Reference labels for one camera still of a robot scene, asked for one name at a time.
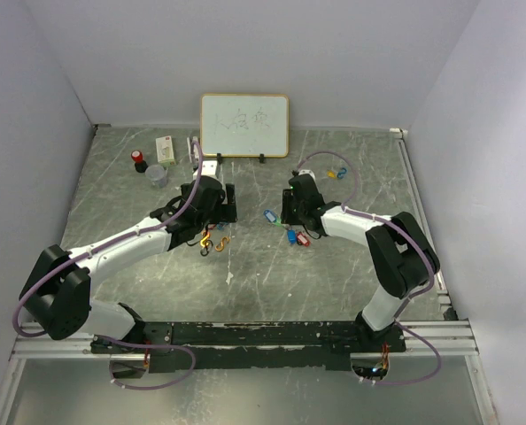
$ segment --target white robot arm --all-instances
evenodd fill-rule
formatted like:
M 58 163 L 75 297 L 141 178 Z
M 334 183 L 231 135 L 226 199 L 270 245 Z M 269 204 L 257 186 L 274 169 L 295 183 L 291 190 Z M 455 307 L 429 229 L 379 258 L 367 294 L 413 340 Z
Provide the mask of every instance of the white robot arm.
M 303 225 L 321 236 L 342 237 L 369 248 L 381 285 L 356 321 L 365 325 L 372 335 L 383 333 L 392 326 L 411 290 L 428 281 L 427 268 L 413 247 L 382 222 L 350 215 L 338 202 L 326 204 L 311 171 L 301 170 L 294 174 L 289 180 L 290 189 L 282 193 L 281 222 Z M 410 213 L 381 217 L 410 235 L 421 247 L 433 272 L 439 270 L 436 253 Z
M 224 189 L 216 161 L 205 161 L 202 168 L 190 206 L 169 224 L 151 230 L 181 209 L 193 183 L 183 184 L 179 197 L 123 232 L 70 251 L 53 245 L 41 253 L 19 298 L 51 270 L 88 253 L 87 258 L 78 260 L 48 280 L 25 302 L 26 309 L 52 339 L 64 339 L 77 331 L 115 339 L 123 339 L 131 332 L 139 333 L 142 321 L 131 308 L 90 298 L 90 287 L 95 289 L 104 279 L 137 261 L 191 241 L 208 224 L 237 221 L 234 185 L 226 184 Z M 141 229 L 146 228 L 148 231 L 141 233 Z M 126 234 L 134 235 L 107 246 L 113 239 Z M 93 253 L 96 247 L 103 248 Z

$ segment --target black metal base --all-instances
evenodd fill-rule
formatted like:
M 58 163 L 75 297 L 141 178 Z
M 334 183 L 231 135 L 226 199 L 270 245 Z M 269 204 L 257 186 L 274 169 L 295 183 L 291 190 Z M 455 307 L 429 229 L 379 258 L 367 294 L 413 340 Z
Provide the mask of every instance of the black metal base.
M 352 370 L 353 352 L 404 352 L 402 331 L 392 327 L 376 340 L 364 341 L 353 321 L 271 321 L 247 323 L 147 322 L 144 340 L 152 344 L 186 345 L 197 357 L 196 369 L 250 367 L 325 367 Z M 128 352 L 96 341 L 92 352 Z M 150 373 L 188 369 L 190 358 L 180 351 L 151 351 Z
M 41 252 L 19 299 L 47 273 L 70 259 L 70 252 L 52 245 Z M 87 268 L 72 264 L 48 280 L 25 303 L 26 309 L 54 340 L 65 339 L 88 319 L 90 277 Z
M 141 161 L 141 162 L 136 162 L 135 163 L 135 170 L 138 173 L 144 173 L 145 171 L 147 171 L 148 167 L 149 166 L 147 165 L 147 163 L 145 161 Z

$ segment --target white side panel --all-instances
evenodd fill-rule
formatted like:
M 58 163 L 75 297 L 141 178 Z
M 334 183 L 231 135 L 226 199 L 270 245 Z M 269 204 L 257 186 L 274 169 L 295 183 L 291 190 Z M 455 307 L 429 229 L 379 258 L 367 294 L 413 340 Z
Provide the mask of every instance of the white side panel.
M 60 241 L 91 132 L 25 2 L 0 0 L 0 383 L 17 296 Z
M 197 127 L 202 93 L 284 93 L 291 126 L 407 128 L 478 2 L 26 3 L 92 122 Z
M 95 299 L 91 299 L 89 304 L 92 309 L 78 332 L 122 339 L 135 325 L 133 316 L 121 305 Z
M 526 0 L 480 2 L 407 148 L 500 421 L 526 424 Z
M 382 223 L 369 219 L 362 219 L 354 215 L 342 212 L 342 207 L 336 206 L 328 210 L 322 216 L 322 226 L 328 236 L 337 236 L 349 239 L 361 245 L 367 246 L 366 232 Z
M 116 236 L 158 224 L 158 220 L 147 217 L 132 228 L 128 228 L 116 235 L 110 236 L 103 241 L 82 246 L 81 248 L 71 249 L 71 257 L 95 248 Z M 160 229 L 139 236 L 129 237 L 125 241 L 106 248 L 91 258 L 84 259 L 76 264 L 79 267 L 87 267 L 89 269 L 89 275 L 92 278 L 92 289 L 95 289 L 97 285 L 104 281 L 104 279 L 119 272 L 121 269 L 131 266 L 137 261 L 146 259 L 151 255 L 167 251 L 170 243 L 171 236 L 164 229 Z
M 395 320 L 395 313 L 401 304 L 403 304 L 402 299 L 393 297 L 380 286 L 363 309 L 363 319 L 371 329 L 382 330 Z

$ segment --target gray floor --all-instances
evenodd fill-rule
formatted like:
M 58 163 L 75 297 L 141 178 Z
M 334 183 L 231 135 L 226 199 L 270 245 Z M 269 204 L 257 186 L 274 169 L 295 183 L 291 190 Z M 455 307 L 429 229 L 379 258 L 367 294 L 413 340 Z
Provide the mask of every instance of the gray floor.
M 169 184 L 154 189 L 135 172 L 132 150 L 155 163 L 155 138 L 172 135 L 178 165 L 168 170 Z M 190 182 L 186 136 L 189 129 L 100 128 L 83 169 L 62 241 L 65 249 L 101 240 L 132 226 L 176 196 Z M 203 258 L 199 248 L 182 246 L 146 259 L 106 280 L 93 293 L 103 301 L 122 301 L 148 321 L 293 321 L 351 320 L 372 297 L 378 283 L 365 247 L 335 238 L 290 246 L 284 230 L 267 223 L 263 211 L 281 211 L 282 189 L 290 170 L 306 154 L 331 149 L 350 158 L 360 172 L 358 196 L 351 207 L 394 214 L 414 212 L 412 194 L 397 142 L 389 132 L 295 130 L 287 158 L 226 158 L 226 182 L 236 185 L 239 221 L 217 242 L 232 237 L 223 252 Z M 345 199 L 351 177 L 329 179 L 342 165 L 320 156 L 310 167 L 326 201 Z M 417 298 L 404 320 L 441 320 L 437 294 Z
M 395 358 L 388 379 L 410 379 L 433 367 L 434 359 Z M 148 384 L 159 384 L 171 376 L 149 375 L 145 379 Z M 360 385 L 351 373 L 310 367 L 198 370 L 178 385 L 156 391 L 122 390 L 109 380 L 107 361 L 30 360 L 7 423 L 483 423 L 462 357 L 444 358 L 440 373 L 427 382 L 393 388 Z

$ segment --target white box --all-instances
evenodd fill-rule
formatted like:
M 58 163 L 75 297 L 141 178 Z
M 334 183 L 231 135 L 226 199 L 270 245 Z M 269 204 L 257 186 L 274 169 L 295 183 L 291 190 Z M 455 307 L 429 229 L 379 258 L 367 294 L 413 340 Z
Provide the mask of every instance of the white box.
M 167 135 L 159 137 L 155 143 L 157 144 L 157 161 L 162 166 L 175 166 L 173 137 Z

